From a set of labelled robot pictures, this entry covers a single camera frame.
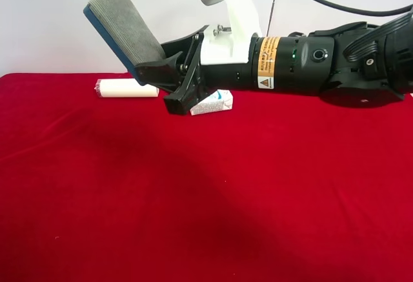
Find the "orange label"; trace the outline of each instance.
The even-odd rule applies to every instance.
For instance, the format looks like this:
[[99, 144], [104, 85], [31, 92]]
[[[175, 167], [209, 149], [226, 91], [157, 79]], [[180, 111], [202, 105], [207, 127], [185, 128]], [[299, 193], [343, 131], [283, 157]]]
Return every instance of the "orange label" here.
[[259, 51], [258, 76], [274, 77], [279, 37], [265, 37]]

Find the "robotic arm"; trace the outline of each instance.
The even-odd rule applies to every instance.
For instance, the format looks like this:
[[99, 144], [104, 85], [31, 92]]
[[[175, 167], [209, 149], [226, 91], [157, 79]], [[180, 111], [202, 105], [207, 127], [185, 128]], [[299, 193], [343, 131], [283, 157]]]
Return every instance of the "robotic arm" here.
[[166, 58], [134, 65], [140, 83], [169, 93], [171, 114], [186, 114], [218, 88], [319, 96], [349, 107], [383, 106], [413, 92], [413, 11], [382, 26], [263, 37], [251, 0], [225, 2], [231, 27], [204, 26], [161, 45]]

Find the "black cable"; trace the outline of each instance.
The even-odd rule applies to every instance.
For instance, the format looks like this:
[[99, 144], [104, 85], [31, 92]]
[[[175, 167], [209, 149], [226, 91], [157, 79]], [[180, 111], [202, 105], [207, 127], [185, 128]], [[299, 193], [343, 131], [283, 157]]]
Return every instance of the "black cable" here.
[[317, 1], [318, 3], [321, 3], [322, 5], [329, 6], [331, 8], [334, 8], [340, 11], [349, 12], [353, 14], [359, 14], [359, 15], [376, 16], [376, 17], [403, 14], [403, 13], [409, 12], [413, 7], [413, 5], [410, 5], [410, 6], [405, 6], [404, 8], [391, 10], [391, 11], [368, 11], [368, 10], [361, 10], [361, 9], [349, 8], [347, 6], [337, 5], [336, 3], [331, 3], [330, 1], [327, 1], [327, 0], [314, 0], [314, 1]]

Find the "black robot arm segment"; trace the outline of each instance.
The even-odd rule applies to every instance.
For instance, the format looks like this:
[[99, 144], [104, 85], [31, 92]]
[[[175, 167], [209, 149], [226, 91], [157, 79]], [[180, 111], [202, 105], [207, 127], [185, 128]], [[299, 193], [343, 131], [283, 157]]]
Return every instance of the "black robot arm segment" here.
[[[218, 88], [319, 96], [340, 106], [375, 107], [403, 100], [413, 92], [413, 23], [377, 31], [381, 26], [357, 22], [305, 36], [253, 37], [248, 62], [203, 65], [203, 27], [162, 47], [168, 58], [136, 66], [140, 81], [169, 92], [171, 114], [185, 114]], [[377, 38], [346, 49], [365, 36]]]

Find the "foam cylinder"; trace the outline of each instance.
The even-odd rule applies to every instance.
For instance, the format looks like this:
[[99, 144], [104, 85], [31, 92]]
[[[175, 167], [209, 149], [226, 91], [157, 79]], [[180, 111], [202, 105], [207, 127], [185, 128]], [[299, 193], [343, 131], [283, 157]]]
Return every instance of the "foam cylinder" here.
[[135, 79], [100, 79], [95, 90], [99, 97], [157, 97], [159, 94], [158, 88], [140, 85]]

